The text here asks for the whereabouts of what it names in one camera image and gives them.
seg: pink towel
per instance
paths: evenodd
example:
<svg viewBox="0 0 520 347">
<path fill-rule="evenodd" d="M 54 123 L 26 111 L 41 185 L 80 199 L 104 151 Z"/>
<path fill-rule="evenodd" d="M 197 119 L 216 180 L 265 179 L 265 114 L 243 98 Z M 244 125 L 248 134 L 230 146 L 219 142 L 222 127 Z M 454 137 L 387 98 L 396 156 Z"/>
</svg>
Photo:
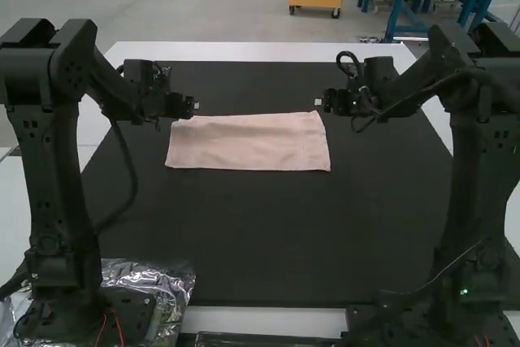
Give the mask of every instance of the pink towel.
<svg viewBox="0 0 520 347">
<path fill-rule="evenodd" d="M 330 171 L 325 127 L 311 113 L 196 116 L 171 124 L 172 168 Z"/>
</svg>

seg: red wire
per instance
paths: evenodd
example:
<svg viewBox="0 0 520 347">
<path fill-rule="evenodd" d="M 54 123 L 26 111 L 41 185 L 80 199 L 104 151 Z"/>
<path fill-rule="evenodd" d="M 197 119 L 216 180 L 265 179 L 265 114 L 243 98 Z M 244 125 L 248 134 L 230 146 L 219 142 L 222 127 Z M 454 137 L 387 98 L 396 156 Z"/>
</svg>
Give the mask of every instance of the red wire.
<svg viewBox="0 0 520 347">
<path fill-rule="evenodd" d="M 115 325 L 117 325 L 117 329 L 119 331 L 119 342 L 121 343 L 121 347 L 125 347 L 123 327 L 121 327 L 121 322 L 119 321 L 119 316 L 115 312 L 112 312 L 112 313 L 114 314 Z"/>
<path fill-rule="evenodd" d="M 106 314 L 103 314 L 103 325 L 101 326 L 101 329 L 99 330 L 99 333 L 97 334 L 96 344 L 94 345 L 94 347 L 98 347 L 99 339 L 101 339 L 101 335 L 103 334 L 103 331 L 105 331 L 106 321 L 107 321 Z"/>
<path fill-rule="evenodd" d="M 479 340 L 479 338 L 478 338 L 476 335 L 473 336 L 473 337 L 474 337 L 474 341 L 477 343 L 477 346 L 478 346 L 478 347 L 482 347 L 482 345 L 480 344 L 480 340 Z"/>
</svg>

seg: towel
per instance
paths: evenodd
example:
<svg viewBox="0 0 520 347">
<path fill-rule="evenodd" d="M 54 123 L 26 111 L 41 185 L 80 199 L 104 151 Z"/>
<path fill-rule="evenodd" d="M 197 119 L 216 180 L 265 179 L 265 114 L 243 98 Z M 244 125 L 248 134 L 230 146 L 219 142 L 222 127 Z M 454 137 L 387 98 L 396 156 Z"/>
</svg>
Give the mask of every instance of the towel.
<svg viewBox="0 0 520 347">
<path fill-rule="evenodd" d="M 317 111 L 195 116 L 171 124 L 166 166 L 246 171 L 330 171 Z"/>
</svg>

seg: cable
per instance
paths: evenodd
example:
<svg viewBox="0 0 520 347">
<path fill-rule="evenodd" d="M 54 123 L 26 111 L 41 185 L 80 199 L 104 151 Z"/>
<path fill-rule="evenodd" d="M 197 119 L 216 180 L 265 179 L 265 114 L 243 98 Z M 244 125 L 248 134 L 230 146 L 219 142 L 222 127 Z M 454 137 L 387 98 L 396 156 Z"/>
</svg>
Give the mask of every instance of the cable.
<svg viewBox="0 0 520 347">
<path fill-rule="evenodd" d="M 356 77 L 351 71 L 349 71 L 346 67 L 343 66 L 343 63 L 341 62 L 341 59 L 343 57 L 348 57 L 352 60 L 354 65 L 356 66 L 357 71 L 357 77 L 359 78 L 359 81 L 361 82 L 361 85 L 365 85 L 365 76 L 363 73 L 363 67 L 361 63 L 359 62 L 358 58 L 354 53 L 352 53 L 349 50 L 342 50 L 338 55 L 336 56 L 336 66 L 347 76 L 349 77 Z"/>
<path fill-rule="evenodd" d="M 452 262 L 450 262 L 448 266 L 439 271 L 439 273 L 437 273 L 436 276 L 434 276 L 431 280 L 426 282 L 421 288 L 418 288 L 413 292 L 399 293 L 392 292 L 389 290 L 381 290 L 381 292 L 383 293 L 393 293 L 403 296 L 401 303 L 399 303 L 398 306 L 389 306 L 388 308 L 382 309 L 378 314 L 362 323 L 360 327 L 358 327 L 355 330 L 352 330 L 351 332 L 348 332 L 346 336 L 342 337 L 341 343 L 339 345 L 343 347 L 349 345 L 349 343 L 354 339 L 356 335 L 370 332 L 378 327 L 381 327 L 381 325 L 387 323 L 388 321 L 391 321 L 396 316 L 398 316 L 401 312 L 405 310 L 405 308 L 412 306 L 422 298 L 426 297 L 428 293 L 430 293 L 430 291 L 434 288 L 434 283 L 440 278 L 442 278 L 444 275 L 448 274 L 462 258 L 464 258 L 471 250 L 480 245 L 481 242 L 482 240 L 479 240 L 471 247 L 466 249 L 464 252 L 458 255 Z"/>
<path fill-rule="evenodd" d="M 124 136 L 121 132 L 121 128 L 119 124 L 113 119 L 110 120 L 110 125 L 114 130 L 115 138 L 119 144 L 119 148 L 121 149 L 121 153 L 123 154 L 124 164 L 128 169 L 128 173 L 130 174 L 130 194 L 128 195 L 128 199 L 118 208 L 113 210 L 107 217 L 96 223 L 94 226 L 94 231 L 97 235 L 104 231 L 105 229 L 113 226 L 117 220 L 121 217 L 121 215 L 126 212 L 133 205 L 134 201 L 137 198 L 137 193 L 139 190 L 139 185 L 137 181 L 137 172 L 136 168 L 133 165 L 132 156 L 130 155 L 130 151 L 128 149 L 127 142 L 124 140 Z"/>
<path fill-rule="evenodd" d="M 352 117 L 352 119 L 350 120 L 350 128 L 355 133 L 364 132 L 369 126 L 371 126 L 375 122 L 375 117 L 372 117 L 369 120 L 367 120 L 360 128 L 356 128 L 355 122 L 358 118 L 359 117 Z"/>
<path fill-rule="evenodd" d="M 18 267 L 15 274 L 0 287 L 0 302 L 3 302 L 11 294 L 16 293 L 22 287 L 22 283 L 27 280 L 27 271 L 25 270 L 25 260 Z"/>
<path fill-rule="evenodd" d="M 414 294 L 417 294 L 417 293 L 420 293 L 422 290 L 424 290 L 425 288 L 427 288 L 429 285 L 433 284 L 436 280 L 438 280 L 441 276 L 444 276 L 444 274 L 449 271 L 453 266 L 455 266 L 459 260 L 461 260 L 462 258 L 464 258 L 470 251 L 472 251 L 473 249 L 475 249 L 477 246 L 480 245 L 480 243 L 482 242 L 482 240 L 479 240 L 477 241 L 475 244 L 473 244 L 470 248 L 466 249 L 464 252 L 462 252 L 461 254 L 459 254 L 453 261 L 451 261 L 448 266 L 444 267 L 441 271 L 439 271 L 433 278 L 431 278 L 430 280 L 428 280 L 423 286 L 421 286 L 420 288 L 416 288 L 415 290 L 412 290 L 411 292 L 407 292 L 407 293 L 399 293 L 399 292 L 393 292 L 392 290 L 380 290 L 380 292 L 382 293 L 390 293 L 390 294 L 397 294 L 397 295 L 400 295 L 400 296 L 411 296 L 411 295 L 414 295 Z"/>
<path fill-rule="evenodd" d="M 103 334 L 103 331 L 105 331 L 107 320 L 108 320 L 108 317 L 106 316 L 106 314 L 103 314 L 103 325 L 101 326 L 101 329 L 99 330 L 99 333 L 97 334 L 96 343 L 94 344 L 94 347 L 98 347 L 99 340 L 101 339 L 101 335 Z"/>
<path fill-rule="evenodd" d="M 112 311 L 112 313 L 114 314 L 115 325 L 117 326 L 117 330 L 119 332 L 119 342 L 121 343 L 121 347 L 125 347 L 123 327 L 119 321 L 119 316 L 114 311 Z"/>
<path fill-rule="evenodd" d="M 476 67 L 468 67 L 463 68 L 459 72 L 447 76 L 444 79 L 437 81 L 433 85 L 410 95 L 393 106 L 390 106 L 388 109 L 380 113 L 377 120 L 381 121 L 392 117 L 395 111 L 399 111 L 399 109 L 402 109 L 403 106 L 409 105 L 411 102 L 415 102 L 417 106 L 420 106 L 433 95 L 438 94 L 448 87 L 453 87 L 453 85 L 464 79 L 475 80 L 482 85 L 489 85 L 493 89 L 498 90 L 504 97 L 507 97 L 503 99 L 506 106 L 508 106 L 512 112 L 520 114 L 520 97 L 512 96 L 512 93 L 510 92 L 512 89 L 508 89 L 506 85 L 498 81 L 489 72 Z"/>
</svg>

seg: white table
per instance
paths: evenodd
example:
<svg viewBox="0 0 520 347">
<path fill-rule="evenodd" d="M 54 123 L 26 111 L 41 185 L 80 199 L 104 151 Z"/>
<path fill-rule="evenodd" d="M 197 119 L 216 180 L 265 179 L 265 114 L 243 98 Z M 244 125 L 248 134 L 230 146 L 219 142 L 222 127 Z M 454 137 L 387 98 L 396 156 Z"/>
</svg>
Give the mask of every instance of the white table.
<svg viewBox="0 0 520 347">
<path fill-rule="evenodd" d="M 117 67 L 125 59 L 165 61 L 299 62 L 330 63 L 341 50 L 354 52 L 360 60 L 392 56 L 398 72 L 414 63 L 415 57 L 401 44 L 260 43 L 260 42 L 118 42 L 107 53 Z M 450 152 L 453 151 L 449 116 L 438 99 L 423 110 Z M 85 97 L 80 104 L 78 153 L 83 169 L 110 128 L 96 103 Z M 22 261 L 28 247 L 30 210 L 24 169 L 20 157 L 5 155 L 0 148 L 0 284 Z M 520 248 L 520 190 L 509 200 L 506 235 L 514 248 Z M 515 330 L 520 330 L 520 314 L 508 313 Z M 338 337 L 346 331 L 344 310 L 277 308 L 189 307 L 184 332 L 219 331 L 274 335 Z"/>
</svg>

